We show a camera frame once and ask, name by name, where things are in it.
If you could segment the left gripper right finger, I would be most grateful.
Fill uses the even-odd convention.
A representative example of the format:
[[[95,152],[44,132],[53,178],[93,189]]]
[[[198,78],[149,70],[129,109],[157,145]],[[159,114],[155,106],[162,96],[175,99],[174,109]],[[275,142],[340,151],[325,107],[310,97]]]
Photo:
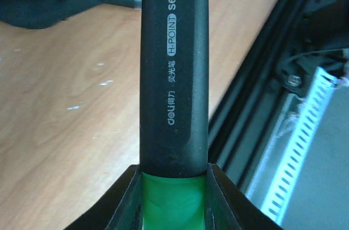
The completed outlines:
[[[216,164],[208,164],[204,229],[273,229],[281,227],[256,208]]]

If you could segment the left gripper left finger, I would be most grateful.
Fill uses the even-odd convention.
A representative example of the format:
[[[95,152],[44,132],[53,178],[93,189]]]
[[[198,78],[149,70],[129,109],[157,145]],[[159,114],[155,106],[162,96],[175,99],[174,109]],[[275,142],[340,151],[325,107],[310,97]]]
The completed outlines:
[[[130,165],[102,197],[66,229],[142,229],[139,165]]]

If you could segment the green highlighter marker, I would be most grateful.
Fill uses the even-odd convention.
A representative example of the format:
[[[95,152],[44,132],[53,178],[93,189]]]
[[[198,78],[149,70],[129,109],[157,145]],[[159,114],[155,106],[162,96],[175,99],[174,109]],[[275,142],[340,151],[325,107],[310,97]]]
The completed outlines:
[[[144,229],[203,229],[209,0],[142,0],[140,169]]]

